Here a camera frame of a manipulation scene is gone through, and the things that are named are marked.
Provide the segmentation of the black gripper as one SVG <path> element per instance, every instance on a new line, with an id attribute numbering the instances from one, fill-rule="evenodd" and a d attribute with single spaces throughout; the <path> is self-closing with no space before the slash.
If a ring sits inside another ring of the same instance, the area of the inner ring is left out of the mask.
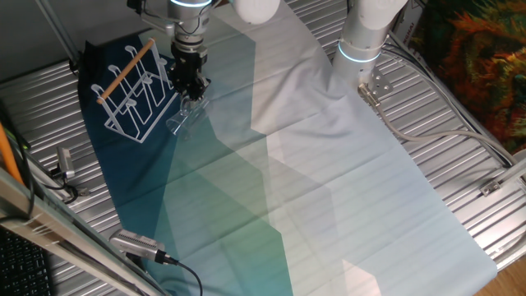
<path id="1" fill-rule="evenodd" d="M 200 45 L 197 48 L 185 48 L 179 43 L 172 43 L 171 53 L 174 64 L 170 70 L 170 78 L 182 99 L 202 99 L 211 80 L 201 75 L 202 66 L 207 61 L 207 48 Z"/>

